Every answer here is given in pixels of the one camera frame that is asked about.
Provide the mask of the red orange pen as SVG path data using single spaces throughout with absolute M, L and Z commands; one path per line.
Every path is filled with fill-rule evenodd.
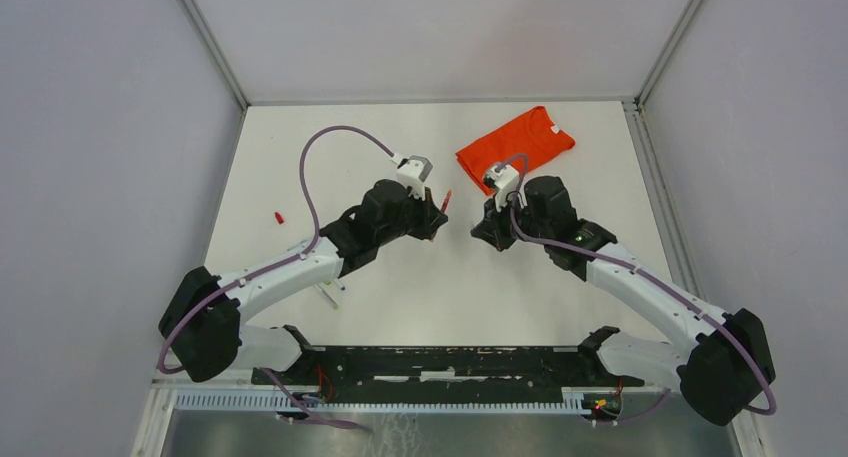
M 432 209 L 428 211 L 428 215 L 432 215 L 436 212 L 442 212 L 447 215 L 447 210 L 452 198 L 452 191 L 448 190 L 445 196 L 441 201 L 436 201 L 433 198 L 432 190 L 430 188 L 426 189 L 426 196 L 429 199 L 429 203 L 432 205 Z

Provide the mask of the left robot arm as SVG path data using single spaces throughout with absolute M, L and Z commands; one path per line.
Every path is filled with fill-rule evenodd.
M 285 328 L 258 328 L 250 320 L 268 307 L 373 262 L 381 247 L 401 238 L 433 239 L 448 217 L 426 192 L 417 198 L 394 180 L 374 184 L 360 204 L 324 225 L 316 236 L 275 261 L 220 275 L 200 266 L 182 279 L 158 324 L 166 354 L 184 372 L 206 382 L 228 369 L 268 367 L 290 384 L 306 382 L 313 356 Z

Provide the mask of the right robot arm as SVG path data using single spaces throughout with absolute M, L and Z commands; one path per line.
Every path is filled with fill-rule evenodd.
M 613 233 L 578 217 L 558 177 L 525 182 L 504 165 L 486 171 L 483 184 L 492 195 L 472 237 L 498 251 L 517 241 L 542 247 L 556 267 L 615 297 L 662 334 L 650 341 L 612 327 L 595 331 L 577 359 L 585 382 L 635 377 L 680 394 L 718 426 L 743 411 L 776 413 L 774 363 L 753 312 L 730 313 L 659 277 Z

